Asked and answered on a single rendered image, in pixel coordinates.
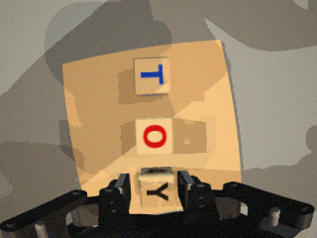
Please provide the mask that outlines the wooden block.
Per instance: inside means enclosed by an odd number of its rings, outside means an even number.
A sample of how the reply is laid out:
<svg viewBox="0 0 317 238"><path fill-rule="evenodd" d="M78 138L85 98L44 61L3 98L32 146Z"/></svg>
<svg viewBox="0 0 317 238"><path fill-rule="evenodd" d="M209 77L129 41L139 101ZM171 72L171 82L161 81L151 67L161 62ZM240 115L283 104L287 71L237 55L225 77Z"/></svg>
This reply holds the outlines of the wooden block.
<svg viewBox="0 0 317 238"><path fill-rule="evenodd" d="M141 168L141 208L175 206L175 179L171 167Z"/></svg>
<svg viewBox="0 0 317 238"><path fill-rule="evenodd" d="M137 154L173 154L173 119L152 117L136 119Z"/></svg>
<svg viewBox="0 0 317 238"><path fill-rule="evenodd" d="M133 59L137 97L167 96L171 92L169 58Z"/></svg>

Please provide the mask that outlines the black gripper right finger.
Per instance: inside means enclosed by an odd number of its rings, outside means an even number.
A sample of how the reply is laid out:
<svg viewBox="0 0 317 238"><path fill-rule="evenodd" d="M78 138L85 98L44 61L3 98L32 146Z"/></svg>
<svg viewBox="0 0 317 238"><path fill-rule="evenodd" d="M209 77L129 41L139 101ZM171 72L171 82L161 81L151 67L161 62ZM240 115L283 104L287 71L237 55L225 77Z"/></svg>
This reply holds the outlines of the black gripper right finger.
<svg viewBox="0 0 317 238"><path fill-rule="evenodd" d="M311 204L236 181L224 183L223 189L211 189L210 183L200 182L187 171L177 171L177 192L186 210L183 224L221 224L221 218L285 238L307 238L315 209ZM241 213L241 202L248 207L248 216Z"/></svg>

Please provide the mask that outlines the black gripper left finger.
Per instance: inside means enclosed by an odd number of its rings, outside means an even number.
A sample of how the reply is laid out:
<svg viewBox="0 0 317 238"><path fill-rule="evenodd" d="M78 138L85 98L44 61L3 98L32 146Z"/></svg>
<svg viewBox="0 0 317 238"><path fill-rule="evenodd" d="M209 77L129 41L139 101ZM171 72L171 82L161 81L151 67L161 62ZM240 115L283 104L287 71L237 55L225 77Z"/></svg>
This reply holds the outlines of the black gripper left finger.
<svg viewBox="0 0 317 238"><path fill-rule="evenodd" d="M137 228L129 212L131 198L130 174L120 174L101 188L99 195L72 190L3 221L0 230L3 238L72 238L94 225L98 225L99 234ZM72 222L66 225L70 211Z"/></svg>

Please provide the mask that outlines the tan flat mat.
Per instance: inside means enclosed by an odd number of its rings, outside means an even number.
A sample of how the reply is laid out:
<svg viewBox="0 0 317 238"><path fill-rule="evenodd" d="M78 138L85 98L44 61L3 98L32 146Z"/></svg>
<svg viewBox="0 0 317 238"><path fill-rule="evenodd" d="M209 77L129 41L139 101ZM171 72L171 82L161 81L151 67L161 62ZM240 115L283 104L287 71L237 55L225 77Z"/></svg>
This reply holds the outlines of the tan flat mat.
<svg viewBox="0 0 317 238"><path fill-rule="evenodd" d="M134 58L169 58L171 92L137 97ZM223 189L241 182L234 106L220 40L141 48L62 65L72 150L82 190L99 195L110 180L130 174L130 214L183 209L177 171ZM173 119L172 155L137 154L136 119ZM141 208L141 168L171 167L175 206Z"/></svg>

